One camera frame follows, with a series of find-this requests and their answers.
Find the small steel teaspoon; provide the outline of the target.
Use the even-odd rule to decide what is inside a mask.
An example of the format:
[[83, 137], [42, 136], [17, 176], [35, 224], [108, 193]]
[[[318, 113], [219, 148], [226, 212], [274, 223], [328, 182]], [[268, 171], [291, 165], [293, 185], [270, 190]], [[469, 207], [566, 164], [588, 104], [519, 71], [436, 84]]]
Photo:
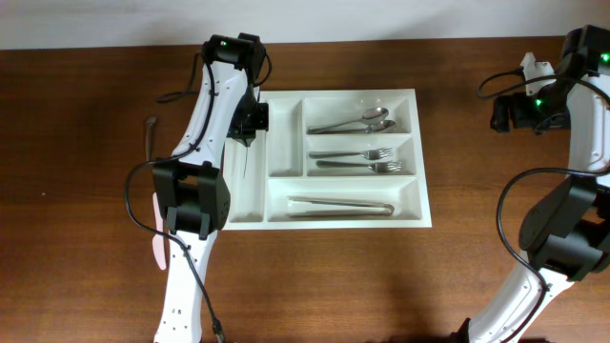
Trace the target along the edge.
[[150, 116], [146, 119], [144, 124], [145, 158], [147, 161], [150, 161], [153, 156], [153, 128], [156, 124], [156, 121], [156, 116]]
[[248, 169], [248, 160], [249, 160], [249, 150], [250, 150], [250, 147], [246, 147], [245, 148], [245, 157], [244, 157], [244, 167], [243, 167], [242, 179], [246, 178], [246, 173], [247, 173], [247, 169]]

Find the steel spoon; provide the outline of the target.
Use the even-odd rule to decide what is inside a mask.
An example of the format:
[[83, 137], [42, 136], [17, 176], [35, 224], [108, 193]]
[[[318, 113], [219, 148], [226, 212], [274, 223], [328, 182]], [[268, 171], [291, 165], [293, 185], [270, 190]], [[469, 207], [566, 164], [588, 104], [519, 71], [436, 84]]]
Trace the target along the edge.
[[397, 123], [394, 120], [384, 119], [378, 123], [374, 123], [362, 129], [350, 130], [328, 130], [321, 131], [320, 134], [347, 134], [347, 133], [384, 133], [394, 131]]
[[347, 121], [342, 121], [342, 122], [330, 124], [330, 125], [309, 127], [307, 129], [307, 133], [311, 133], [311, 134], [320, 133], [323, 131], [327, 131], [329, 129], [333, 129], [333, 128], [337, 128], [337, 127], [341, 127], [341, 126], [345, 126], [345, 125], [349, 125], [349, 124], [354, 124], [354, 123], [359, 123], [359, 124], [369, 126], [369, 125], [373, 125], [373, 124], [381, 122], [389, 115], [389, 113], [390, 113], [390, 111], [387, 108], [383, 108], [383, 107], [370, 108], [370, 109], [366, 110], [364, 113], [362, 113], [362, 115], [360, 117], [358, 117], [357, 119], [350, 119]]

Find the steel fork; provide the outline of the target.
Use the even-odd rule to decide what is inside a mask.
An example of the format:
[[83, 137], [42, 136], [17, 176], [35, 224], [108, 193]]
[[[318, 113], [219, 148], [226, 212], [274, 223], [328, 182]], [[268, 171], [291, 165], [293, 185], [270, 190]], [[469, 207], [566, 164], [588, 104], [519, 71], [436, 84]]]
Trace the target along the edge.
[[309, 157], [312, 159], [334, 158], [334, 157], [352, 157], [358, 156], [366, 160], [381, 160], [387, 157], [392, 157], [394, 151], [391, 148], [380, 148], [366, 151], [336, 151], [336, 152], [310, 152]]
[[367, 170], [374, 173], [391, 173], [400, 172], [402, 163], [398, 161], [389, 162], [373, 162], [373, 163], [349, 163], [335, 161], [316, 161], [315, 165], [321, 169], [336, 169], [336, 170]]

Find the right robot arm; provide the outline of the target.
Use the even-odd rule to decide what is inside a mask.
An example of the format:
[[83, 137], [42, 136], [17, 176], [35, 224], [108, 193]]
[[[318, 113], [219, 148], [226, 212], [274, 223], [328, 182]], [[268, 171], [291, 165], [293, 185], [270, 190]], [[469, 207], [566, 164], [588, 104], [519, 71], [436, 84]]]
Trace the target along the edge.
[[[488, 96], [491, 129], [569, 130], [569, 165], [523, 171], [504, 186], [496, 228], [516, 265], [493, 300], [450, 334], [452, 342], [521, 342], [559, 294], [609, 267], [609, 31], [571, 30], [556, 66], [526, 53], [514, 74], [520, 83]], [[520, 180], [536, 174], [563, 179], [525, 215], [513, 248], [502, 225], [504, 203]]]

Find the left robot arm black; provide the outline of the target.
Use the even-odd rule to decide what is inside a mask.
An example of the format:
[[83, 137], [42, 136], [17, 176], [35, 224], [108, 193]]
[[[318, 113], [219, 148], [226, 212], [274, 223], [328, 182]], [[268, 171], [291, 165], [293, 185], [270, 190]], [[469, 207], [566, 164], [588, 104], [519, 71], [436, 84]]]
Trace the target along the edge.
[[212, 306], [207, 267], [231, 206], [222, 171], [225, 143], [250, 147], [269, 128], [269, 108], [258, 95], [265, 80], [260, 73], [272, 65], [259, 36], [213, 35], [200, 55], [202, 84], [189, 125], [170, 160], [152, 169], [171, 254], [156, 342], [201, 340], [201, 312]]

